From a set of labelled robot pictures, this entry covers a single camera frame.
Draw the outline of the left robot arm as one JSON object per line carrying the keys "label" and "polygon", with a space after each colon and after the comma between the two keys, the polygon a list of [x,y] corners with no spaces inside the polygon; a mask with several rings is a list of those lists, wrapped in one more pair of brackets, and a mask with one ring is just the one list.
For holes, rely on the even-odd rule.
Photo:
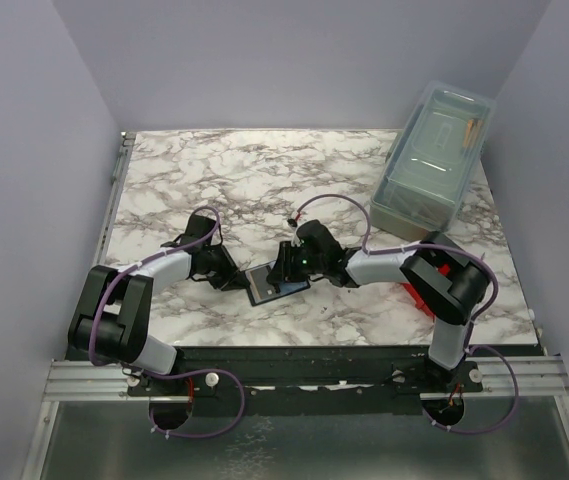
{"label": "left robot arm", "polygon": [[151,372],[165,395],[186,380],[175,347],[149,334],[152,297],[185,280],[204,281],[220,291],[243,290],[247,282],[221,245],[166,244],[128,267],[93,267],[86,278],[68,329],[68,345],[98,366],[121,363]]}

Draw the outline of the black leather card holder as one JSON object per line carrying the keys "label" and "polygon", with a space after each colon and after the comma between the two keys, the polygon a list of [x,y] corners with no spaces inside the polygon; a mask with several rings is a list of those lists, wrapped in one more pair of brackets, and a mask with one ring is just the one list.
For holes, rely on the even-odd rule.
{"label": "black leather card holder", "polygon": [[304,282],[280,282],[271,284],[267,276],[275,265],[274,261],[251,267],[244,271],[247,280],[246,292],[253,307],[284,298],[311,287],[308,280]]}

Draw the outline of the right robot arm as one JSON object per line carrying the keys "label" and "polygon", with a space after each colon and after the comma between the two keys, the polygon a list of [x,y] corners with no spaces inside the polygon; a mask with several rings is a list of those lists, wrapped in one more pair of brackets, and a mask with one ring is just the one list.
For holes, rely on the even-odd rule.
{"label": "right robot arm", "polygon": [[486,308],[486,291],[498,292],[490,267],[440,232],[424,240],[380,251],[343,248],[328,233],[304,234],[284,241],[266,281],[272,285],[301,283],[318,275],[336,287],[373,283],[408,283],[434,314],[433,337],[424,379],[444,392],[460,380],[458,365],[467,354],[471,324]]}

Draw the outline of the red plastic bin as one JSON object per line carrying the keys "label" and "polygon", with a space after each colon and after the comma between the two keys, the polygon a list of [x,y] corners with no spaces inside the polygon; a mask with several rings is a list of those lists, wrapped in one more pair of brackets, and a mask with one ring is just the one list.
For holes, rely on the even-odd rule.
{"label": "red plastic bin", "polygon": [[433,317],[445,318],[452,312],[452,305],[448,295],[451,282],[447,275],[451,272],[449,266],[436,267],[423,259],[406,261],[400,267],[405,281],[419,296],[422,306],[426,307]]}

